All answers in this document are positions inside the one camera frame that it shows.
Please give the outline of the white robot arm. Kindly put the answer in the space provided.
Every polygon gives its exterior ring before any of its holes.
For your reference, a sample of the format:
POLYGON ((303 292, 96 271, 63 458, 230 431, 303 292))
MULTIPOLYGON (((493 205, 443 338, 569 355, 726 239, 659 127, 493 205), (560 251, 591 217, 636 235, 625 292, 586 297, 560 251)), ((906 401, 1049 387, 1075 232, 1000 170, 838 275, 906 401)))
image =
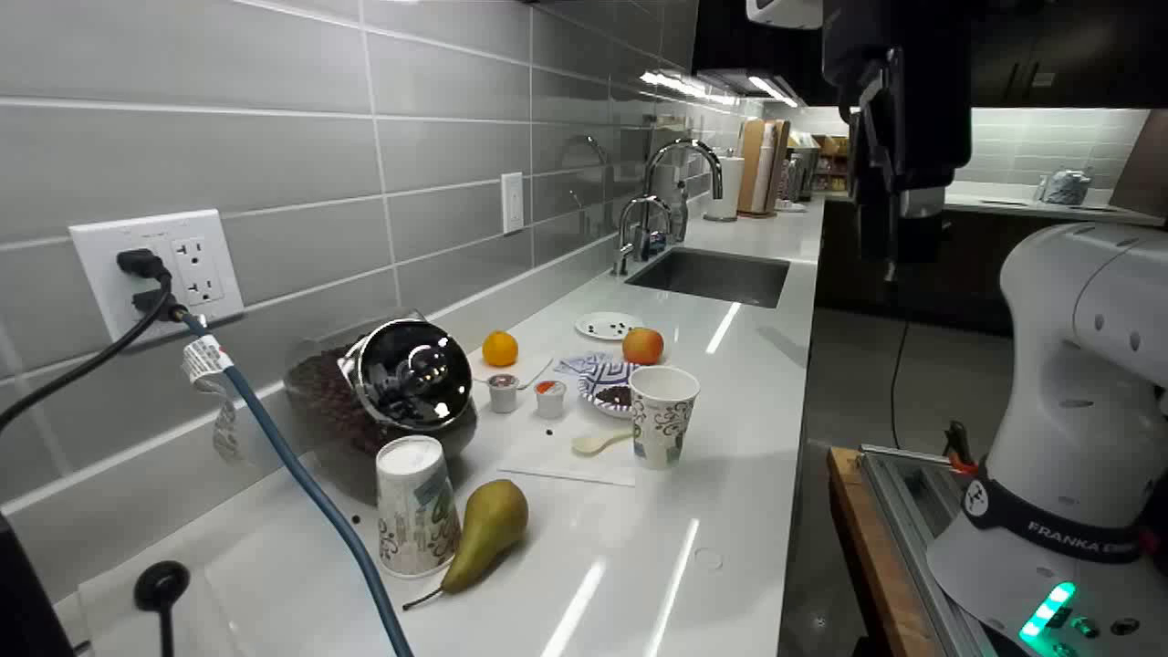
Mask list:
POLYGON ((1168 657, 1140 514, 1168 474, 1168 235, 1063 223, 1000 268, 1012 398, 933 584, 1028 657, 1168 657))

